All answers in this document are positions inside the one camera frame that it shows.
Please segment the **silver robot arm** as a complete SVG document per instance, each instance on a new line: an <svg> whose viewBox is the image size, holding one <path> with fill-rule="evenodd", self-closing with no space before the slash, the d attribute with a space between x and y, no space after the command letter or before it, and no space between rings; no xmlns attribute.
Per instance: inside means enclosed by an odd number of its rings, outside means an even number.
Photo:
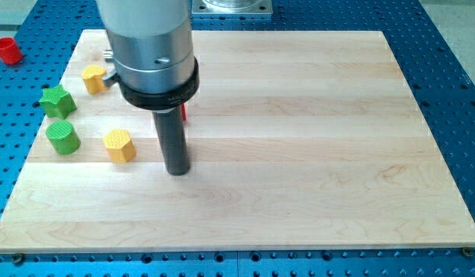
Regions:
<svg viewBox="0 0 475 277"><path fill-rule="evenodd" d="M199 88L186 0L97 0L115 69L103 77L152 112L166 170L189 171L182 106Z"/></svg>

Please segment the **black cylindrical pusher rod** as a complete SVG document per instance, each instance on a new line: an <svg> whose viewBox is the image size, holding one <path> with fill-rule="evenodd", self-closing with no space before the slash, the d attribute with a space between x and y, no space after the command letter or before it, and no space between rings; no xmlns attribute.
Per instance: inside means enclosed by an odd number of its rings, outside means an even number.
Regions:
<svg viewBox="0 0 475 277"><path fill-rule="evenodd" d="M152 116L167 172L185 175L190 164L181 107L153 112Z"/></svg>

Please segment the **black pusher mounting ring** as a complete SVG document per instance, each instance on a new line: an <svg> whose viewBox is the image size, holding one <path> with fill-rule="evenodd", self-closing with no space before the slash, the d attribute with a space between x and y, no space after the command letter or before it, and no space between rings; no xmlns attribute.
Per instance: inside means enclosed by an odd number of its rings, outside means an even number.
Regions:
<svg viewBox="0 0 475 277"><path fill-rule="evenodd" d="M163 93L144 93L136 91L119 80L122 96L137 108L159 111L178 107L191 99L199 88L199 63L194 58L194 70L190 78L177 88Z"/></svg>

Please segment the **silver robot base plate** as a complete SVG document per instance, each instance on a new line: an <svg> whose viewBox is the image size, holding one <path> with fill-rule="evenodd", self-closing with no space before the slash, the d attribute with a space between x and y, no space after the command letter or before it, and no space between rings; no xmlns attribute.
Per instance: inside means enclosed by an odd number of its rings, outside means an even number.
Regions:
<svg viewBox="0 0 475 277"><path fill-rule="evenodd" d="M270 18L272 0L193 0L191 13L197 18L258 17Z"/></svg>

